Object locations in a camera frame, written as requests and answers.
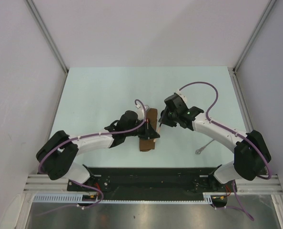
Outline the brown cloth napkin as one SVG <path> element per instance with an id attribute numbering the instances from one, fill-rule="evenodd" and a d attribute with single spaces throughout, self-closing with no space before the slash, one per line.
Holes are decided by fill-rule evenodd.
<path id="1" fill-rule="evenodd" d="M 154 130 L 157 129 L 157 116 L 158 116 L 158 111 L 155 108 L 150 108 L 146 115 L 146 118 L 149 119 L 150 124 Z M 155 149 L 154 139 L 150 139 L 150 140 L 140 139 L 139 140 L 139 150 L 141 152 L 148 152 L 154 149 Z"/>

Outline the silver ornate spoon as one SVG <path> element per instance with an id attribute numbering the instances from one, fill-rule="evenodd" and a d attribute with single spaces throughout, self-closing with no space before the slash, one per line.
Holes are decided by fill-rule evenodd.
<path id="1" fill-rule="evenodd" d="M 209 144 L 211 144 L 212 142 L 214 142 L 214 139 L 212 139 L 210 142 L 208 142 L 207 144 L 205 144 L 204 146 L 202 146 L 201 148 L 197 149 L 195 151 L 196 155 L 199 155 Z"/>

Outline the silver fork wooden handle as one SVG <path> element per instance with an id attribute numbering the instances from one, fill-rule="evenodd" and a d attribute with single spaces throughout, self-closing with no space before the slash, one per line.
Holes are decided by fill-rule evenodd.
<path id="1" fill-rule="evenodd" d="M 158 129 L 157 129 L 157 134 L 160 134 L 161 126 L 162 126 L 162 123 L 159 124 L 159 127 L 158 127 Z"/>

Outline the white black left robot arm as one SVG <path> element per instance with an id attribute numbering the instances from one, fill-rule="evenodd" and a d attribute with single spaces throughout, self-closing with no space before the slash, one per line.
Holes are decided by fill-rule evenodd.
<path id="1" fill-rule="evenodd" d="M 87 166 L 75 163 L 75 158 L 93 150 L 119 146 L 131 136 L 139 138 L 140 151 L 154 149 L 154 140 L 160 137 L 156 131 L 157 116 L 155 108 L 150 108 L 146 114 L 142 111 L 126 111 L 101 133 L 88 137 L 71 137 L 60 130 L 36 154 L 38 172 L 47 174 L 51 180 L 66 178 L 88 191 L 94 186 L 93 174 Z"/>

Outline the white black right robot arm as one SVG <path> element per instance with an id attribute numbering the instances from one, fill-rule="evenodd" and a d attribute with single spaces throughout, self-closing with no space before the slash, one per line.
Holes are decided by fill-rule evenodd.
<path id="1" fill-rule="evenodd" d="M 250 133 L 226 130 L 221 124 L 211 119 L 202 109 L 188 108 L 184 96 L 174 93 L 167 97 L 165 109 L 159 122 L 170 127 L 180 125 L 192 131 L 202 133 L 221 143 L 234 154 L 234 160 L 218 166 L 209 175 L 209 187 L 221 191 L 226 183 L 239 178 L 252 181 L 260 177 L 265 164 L 271 160 L 262 135 L 253 130 Z"/>

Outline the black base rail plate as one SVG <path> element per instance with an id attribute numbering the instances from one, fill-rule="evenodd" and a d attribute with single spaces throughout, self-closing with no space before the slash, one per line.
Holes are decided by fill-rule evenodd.
<path id="1" fill-rule="evenodd" d="M 225 194 L 232 181 L 220 184 L 209 175 L 214 167 L 129 168 L 89 167 L 106 201 L 177 202 L 203 200 L 203 194 Z"/>

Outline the aluminium side rail profile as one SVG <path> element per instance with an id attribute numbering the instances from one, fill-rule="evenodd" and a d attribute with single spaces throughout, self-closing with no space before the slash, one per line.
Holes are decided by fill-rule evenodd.
<path id="1" fill-rule="evenodd" d="M 232 68 L 229 68 L 228 71 L 243 117 L 245 128 L 248 131 L 252 131 L 252 120 L 243 97 L 242 89 L 239 85 L 237 74 Z M 277 175 L 274 175 L 270 180 L 264 180 L 257 177 L 253 181 L 244 181 L 243 179 L 238 179 L 236 183 L 237 190 L 240 195 L 269 195 L 272 198 L 273 209 L 277 214 L 278 222 L 283 229 L 283 189 Z"/>

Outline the left aluminium frame post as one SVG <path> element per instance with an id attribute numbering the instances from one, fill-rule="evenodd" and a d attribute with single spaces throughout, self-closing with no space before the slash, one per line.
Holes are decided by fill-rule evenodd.
<path id="1" fill-rule="evenodd" d="M 53 37 L 51 36 L 51 33 L 49 32 L 39 10 L 37 9 L 36 4 L 34 3 L 33 0 L 25 0 L 24 1 L 27 8 L 29 9 L 35 23 L 37 24 L 41 34 L 44 37 L 44 40 L 46 41 L 49 49 L 51 50 L 54 58 L 56 59 L 58 65 L 60 66 L 60 68 L 62 69 L 62 71 L 64 72 L 64 74 L 67 76 L 69 69 L 66 66 L 66 63 L 53 39 Z"/>

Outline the aluminium frame post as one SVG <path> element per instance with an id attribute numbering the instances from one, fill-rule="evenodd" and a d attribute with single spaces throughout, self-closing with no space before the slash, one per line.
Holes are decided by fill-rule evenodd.
<path id="1" fill-rule="evenodd" d="M 51 36 L 51 33 L 49 32 L 39 10 L 37 9 L 36 4 L 34 3 L 33 0 L 25 0 L 24 1 L 27 8 L 29 9 L 35 23 L 37 24 L 41 34 L 44 37 L 44 40 L 46 41 L 49 49 L 51 50 L 54 58 L 56 59 L 58 65 L 60 66 L 60 68 L 62 69 L 62 71 L 64 72 L 64 74 L 67 76 L 69 69 L 66 66 L 66 63 L 53 39 L 53 37 Z"/>
<path id="2" fill-rule="evenodd" d="M 268 20 L 271 12 L 273 11 L 276 3 L 278 1 L 277 0 L 269 0 L 263 13 L 261 14 L 254 30 L 252 31 L 250 38 L 248 39 L 247 44 L 245 45 L 243 51 L 241 52 L 238 60 L 236 61 L 234 67 L 232 67 L 232 71 L 234 73 L 237 73 L 240 66 L 242 65 L 242 63 L 244 62 L 244 60 L 246 59 L 248 53 L 250 52 L 253 44 L 256 42 L 257 37 L 259 36 L 261 29 L 263 28 L 264 24 L 266 23 L 266 21 Z"/>

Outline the right aluminium frame post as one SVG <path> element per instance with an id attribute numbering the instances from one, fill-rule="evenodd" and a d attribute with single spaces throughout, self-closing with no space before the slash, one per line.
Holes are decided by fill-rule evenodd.
<path id="1" fill-rule="evenodd" d="M 252 31 L 250 38 L 248 39 L 247 44 L 245 45 L 243 51 L 241 52 L 238 60 L 236 61 L 234 67 L 232 67 L 232 71 L 234 73 L 237 73 L 240 66 L 242 65 L 242 63 L 244 62 L 244 60 L 246 59 L 248 53 L 250 52 L 253 44 L 256 42 L 257 37 L 259 36 L 261 29 L 263 28 L 264 24 L 266 23 L 266 21 L 268 20 L 271 12 L 273 11 L 276 3 L 278 1 L 277 0 L 269 0 L 263 13 L 261 14 L 254 30 Z"/>

